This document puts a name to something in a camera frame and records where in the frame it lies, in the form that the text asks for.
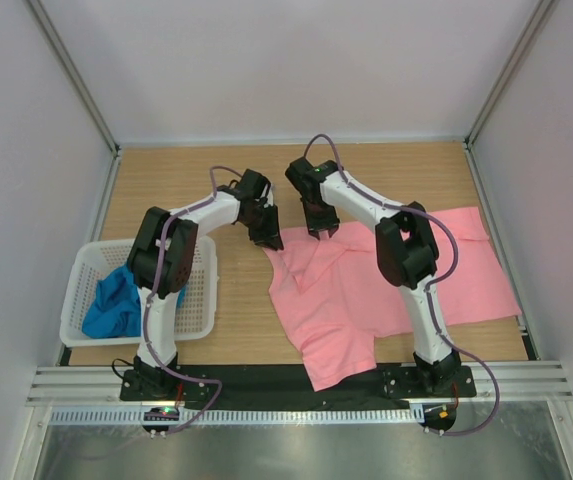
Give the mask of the left aluminium frame post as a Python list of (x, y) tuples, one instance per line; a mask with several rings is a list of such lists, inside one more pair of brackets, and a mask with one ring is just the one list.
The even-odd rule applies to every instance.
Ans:
[(108, 147), (111, 154), (113, 156), (117, 156), (120, 152), (120, 146), (110, 131), (110, 128), (101, 114), (97, 103), (82, 78), (54, 22), (47, 12), (44, 3), (39, 0), (26, 0), (24, 1), (24, 4), (32, 14), (38, 29), (45, 37), (49, 48), (55, 55), (57, 62), (61, 66), (82, 106), (91, 118), (100, 137)]

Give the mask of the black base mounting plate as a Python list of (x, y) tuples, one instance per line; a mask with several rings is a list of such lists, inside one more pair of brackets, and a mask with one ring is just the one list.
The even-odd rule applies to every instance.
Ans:
[(399, 363), (379, 363), (373, 370), (319, 392), (313, 390), (301, 364), (184, 365), (180, 372), (197, 381), (172, 377), (162, 386), (146, 385), (132, 369), (127, 370), (119, 398), (126, 402), (180, 401), (193, 410), (213, 400), (213, 410), (305, 412), (398, 410), (412, 400), (435, 403), (477, 394), (466, 366), (434, 392), (425, 389), (416, 366)]

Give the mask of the white perforated plastic basket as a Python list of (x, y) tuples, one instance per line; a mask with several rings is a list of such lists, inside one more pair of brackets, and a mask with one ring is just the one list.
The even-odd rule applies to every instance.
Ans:
[[(139, 338), (93, 339), (82, 332), (82, 323), (95, 300), (96, 285), (126, 263), (131, 239), (90, 242), (77, 253), (61, 311), (60, 339), (69, 348), (136, 344)], [(217, 306), (217, 255), (208, 236), (198, 239), (192, 271), (182, 305), (176, 311), (175, 339), (198, 340), (213, 329)]]

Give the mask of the pink t shirt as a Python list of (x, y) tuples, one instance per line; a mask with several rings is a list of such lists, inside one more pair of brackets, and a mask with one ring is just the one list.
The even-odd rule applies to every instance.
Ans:
[[(435, 212), (454, 235), (457, 268), (437, 286), (447, 325), (520, 314), (507, 276), (475, 207)], [(443, 231), (433, 229), (438, 271), (453, 263)], [(273, 269), (269, 295), (288, 340), (301, 354), (312, 388), (331, 388), (376, 365), (374, 342), (412, 330), (400, 291), (377, 267), (374, 234), (359, 222), (344, 223), (329, 240), (303, 227), (281, 232), (284, 249), (265, 253)]]

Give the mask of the aluminium front rail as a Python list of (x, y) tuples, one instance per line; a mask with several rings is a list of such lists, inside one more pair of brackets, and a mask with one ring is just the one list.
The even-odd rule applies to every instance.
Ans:
[[(479, 401), (490, 400), (494, 376), (504, 401), (571, 401), (573, 393), (566, 372), (558, 361), (490, 362), (488, 371), (468, 365)], [(26, 404), (92, 405), (118, 400), (121, 381), (108, 367), (40, 367), (37, 369)]]

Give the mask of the aluminium frame post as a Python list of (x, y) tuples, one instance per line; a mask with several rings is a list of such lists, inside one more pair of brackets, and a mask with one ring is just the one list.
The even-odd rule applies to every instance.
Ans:
[(465, 136), (464, 145), (467, 151), (472, 149), (479, 138), (558, 4), (557, 0), (539, 0), (536, 2), (534, 10), (529, 15), (468, 134)]
[(24, 4), (32, 14), (38, 29), (45, 37), (49, 48), (55, 55), (57, 62), (61, 66), (82, 106), (91, 118), (100, 137), (108, 147), (111, 154), (113, 156), (117, 156), (120, 152), (120, 146), (110, 131), (110, 128), (101, 114), (97, 103), (82, 78), (54, 22), (47, 12), (44, 3), (39, 0), (26, 0), (24, 1)]

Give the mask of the blue t shirt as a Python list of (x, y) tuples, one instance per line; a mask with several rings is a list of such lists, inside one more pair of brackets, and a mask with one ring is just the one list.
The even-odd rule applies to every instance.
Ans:
[(97, 283), (95, 300), (82, 322), (82, 332), (92, 339), (140, 336), (141, 311), (134, 276), (122, 265)]

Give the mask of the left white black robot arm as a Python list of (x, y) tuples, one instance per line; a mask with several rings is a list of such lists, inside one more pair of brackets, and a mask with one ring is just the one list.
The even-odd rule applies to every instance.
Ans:
[(198, 240), (236, 223), (248, 229), (253, 244), (283, 248), (272, 184), (257, 171), (247, 169), (240, 179), (215, 186), (205, 199), (178, 210), (146, 212), (127, 259), (141, 302), (141, 340), (123, 375), (121, 399), (165, 400), (182, 384), (175, 344), (179, 293), (190, 279)]

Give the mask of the right aluminium frame post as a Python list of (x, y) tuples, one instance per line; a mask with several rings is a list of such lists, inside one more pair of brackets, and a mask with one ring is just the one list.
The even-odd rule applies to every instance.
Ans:
[(557, 0), (539, 0), (536, 2), (534, 10), (529, 15), (468, 134), (465, 136), (464, 145), (467, 151), (472, 149), (479, 138), (558, 4)]

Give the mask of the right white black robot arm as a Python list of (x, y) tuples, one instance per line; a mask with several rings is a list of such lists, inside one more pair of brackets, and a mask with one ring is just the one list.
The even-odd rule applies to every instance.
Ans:
[(375, 236), (377, 267), (383, 278), (399, 289), (414, 334), (416, 382), (427, 395), (450, 389), (461, 368), (461, 357), (448, 335), (436, 284), (454, 273), (458, 249), (452, 234), (453, 263), (437, 274), (439, 249), (432, 225), (448, 229), (413, 202), (390, 200), (358, 182), (337, 162), (319, 166), (300, 157), (287, 167), (285, 176), (300, 195), (308, 234), (335, 234), (340, 226), (336, 210), (348, 212)]

